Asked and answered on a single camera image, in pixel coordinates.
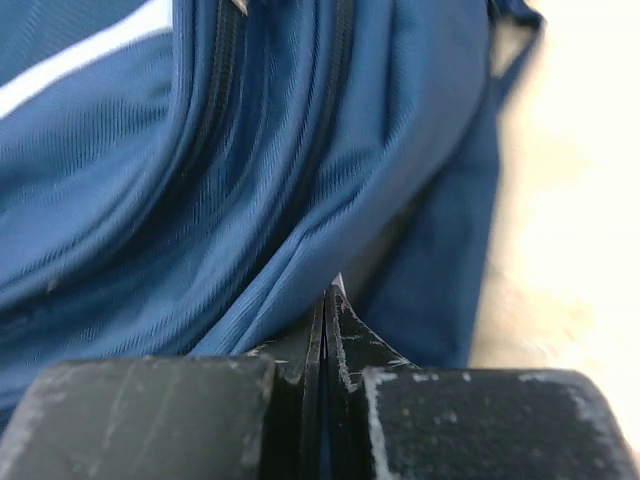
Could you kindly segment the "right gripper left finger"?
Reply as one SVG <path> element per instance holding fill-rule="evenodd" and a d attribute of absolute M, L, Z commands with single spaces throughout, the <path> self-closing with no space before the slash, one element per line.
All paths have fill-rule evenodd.
<path fill-rule="evenodd" d="M 235 357 L 64 362 L 1 440 L 5 479 L 315 479 L 324 306 Z"/>

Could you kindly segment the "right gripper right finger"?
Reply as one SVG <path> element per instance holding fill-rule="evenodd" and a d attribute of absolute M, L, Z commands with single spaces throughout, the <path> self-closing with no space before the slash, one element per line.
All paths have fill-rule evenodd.
<path fill-rule="evenodd" d="M 336 479 L 635 479 L 600 390 L 572 370 L 422 369 L 324 297 Z"/>

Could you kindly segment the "navy blue student backpack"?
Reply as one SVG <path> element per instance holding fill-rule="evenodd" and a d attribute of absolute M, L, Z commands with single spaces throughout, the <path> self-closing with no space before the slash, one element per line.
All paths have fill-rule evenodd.
<path fill-rule="evenodd" d="M 470 354 L 524 1 L 5 1 L 1 416 L 63 360 L 237 354 L 338 275 Z"/>

